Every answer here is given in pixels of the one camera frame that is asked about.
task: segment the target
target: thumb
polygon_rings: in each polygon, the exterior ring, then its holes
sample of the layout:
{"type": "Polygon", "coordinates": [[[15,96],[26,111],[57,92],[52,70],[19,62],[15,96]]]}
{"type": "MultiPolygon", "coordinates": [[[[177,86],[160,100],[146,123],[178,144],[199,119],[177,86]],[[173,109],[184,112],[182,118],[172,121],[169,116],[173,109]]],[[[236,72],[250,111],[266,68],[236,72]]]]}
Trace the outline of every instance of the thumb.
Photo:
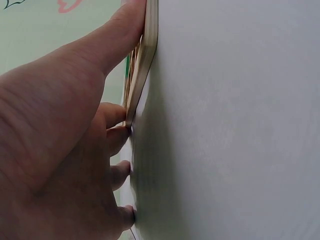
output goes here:
{"type": "Polygon", "coordinates": [[[145,11],[146,0],[127,0],[106,24],[66,45],[66,52],[75,52],[107,75],[137,45],[145,11]]]}

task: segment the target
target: white wall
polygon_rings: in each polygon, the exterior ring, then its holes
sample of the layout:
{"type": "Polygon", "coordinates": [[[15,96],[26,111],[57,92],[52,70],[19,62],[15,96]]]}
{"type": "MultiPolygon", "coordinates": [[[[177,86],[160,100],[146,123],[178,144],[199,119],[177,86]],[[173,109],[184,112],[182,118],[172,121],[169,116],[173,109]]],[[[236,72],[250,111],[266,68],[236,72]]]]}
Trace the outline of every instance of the white wall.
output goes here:
{"type": "Polygon", "coordinates": [[[133,135],[145,240],[320,239],[319,12],[159,1],[133,135]]]}

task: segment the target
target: dark line drawing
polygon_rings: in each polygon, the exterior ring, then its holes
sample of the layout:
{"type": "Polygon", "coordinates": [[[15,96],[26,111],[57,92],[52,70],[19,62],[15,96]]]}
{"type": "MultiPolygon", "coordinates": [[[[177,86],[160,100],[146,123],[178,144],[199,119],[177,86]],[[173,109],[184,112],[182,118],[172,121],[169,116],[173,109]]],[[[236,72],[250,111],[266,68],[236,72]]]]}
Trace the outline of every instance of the dark line drawing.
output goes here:
{"type": "Polygon", "coordinates": [[[11,7],[12,5],[15,5],[15,4],[22,4],[24,1],[26,0],[20,0],[20,1],[17,1],[17,0],[6,0],[6,6],[4,9],[7,9],[9,7],[11,7]]]}

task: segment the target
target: hand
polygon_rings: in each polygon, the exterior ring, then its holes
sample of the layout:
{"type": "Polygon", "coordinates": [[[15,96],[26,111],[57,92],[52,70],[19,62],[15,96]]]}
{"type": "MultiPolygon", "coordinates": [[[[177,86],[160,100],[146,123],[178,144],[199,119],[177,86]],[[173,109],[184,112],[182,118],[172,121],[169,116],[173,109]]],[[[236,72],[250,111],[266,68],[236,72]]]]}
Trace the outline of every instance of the hand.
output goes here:
{"type": "Polygon", "coordinates": [[[110,167],[129,133],[102,103],[108,73],[140,39],[146,0],[104,26],[0,76],[0,239],[117,239],[134,223],[113,191],[130,163],[110,167]]]}

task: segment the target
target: finger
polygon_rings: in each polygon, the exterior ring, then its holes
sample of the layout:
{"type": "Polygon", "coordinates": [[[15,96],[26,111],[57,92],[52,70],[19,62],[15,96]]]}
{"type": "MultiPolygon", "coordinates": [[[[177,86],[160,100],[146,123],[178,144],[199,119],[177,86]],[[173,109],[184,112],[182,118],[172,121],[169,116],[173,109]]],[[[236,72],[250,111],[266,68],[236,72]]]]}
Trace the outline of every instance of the finger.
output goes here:
{"type": "Polygon", "coordinates": [[[135,211],[130,205],[119,207],[119,212],[122,216],[123,231],[129,230],[135,223],[135,211]]]}
{"type": "Polygon", "coordinates": [[[107,75],[137,45],[145,11],[146,0],[128,0],[106,24],[66,47],[107,75]]]}
{"type": "Polygon", "coordinates": [[[96,113],[103,115],[106,129],[113,128],[126,120],[126,109],[123,106],[109,102],[101,103],[96,113]]]}
{"type": "Polygon", "coordinates": [[[110,166],[112,190],[118,190],[126,181],[131,172],[129,161],[122,161],[115,166],[110,166]]]}
{"type": "Polygon", "coordinates": [[[129,131],[125,126],[117,126],[106,131],[106,144],[110,157],[119,153],[129,137],[129,131]]]}

